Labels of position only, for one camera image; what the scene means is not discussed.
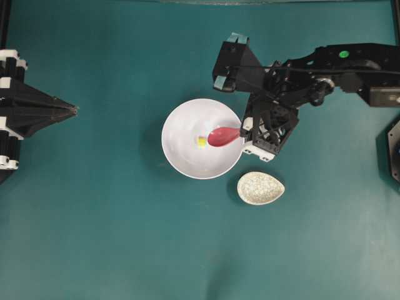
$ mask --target black robotic arm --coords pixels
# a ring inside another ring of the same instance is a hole
[[[212,71],[214,89],[250,93],[242,119],[244,152],[269,161],[296,127],[299,107],[320,106],[335,87],[357,93],[371,107],[400,107],[400,47],[344,44],[263,66],[249,39],[232,33]]]

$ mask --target white connector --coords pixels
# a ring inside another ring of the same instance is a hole
[[[242,150],[246,154],[254,154],[260,158],[260,160],[268,162],[275,158],[275,154],[265,151],[253,145],[252,141],[244,143]]]

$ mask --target speckled dish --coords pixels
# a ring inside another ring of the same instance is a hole
[[[237,182],[237,193],[246,203],[263,205],[275,201],[285,191],[275,177],[263,172],[248,172]]]

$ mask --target teal tabletop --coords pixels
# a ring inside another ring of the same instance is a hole
[[[201,181],[167,162],[161,129],[176,106],[211,98],[243,115],[247,94],[212,89],[233,31],[263,64],[395,43],[389,1],[13,1],[7,45],[29,63],[25,82],[80,109],[25,140],[0,186],[0,299],[400,299],[384,138],[398,109],[337,89],[302,107],[269,163],[243,155]],[[286,192],[244,203],[236,183],[248,171]]]

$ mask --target red spoon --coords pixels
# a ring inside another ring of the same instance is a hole
[[[240,128],[220,127],[210,132],[207,142],[214,147],[222,147],[240,136]]]

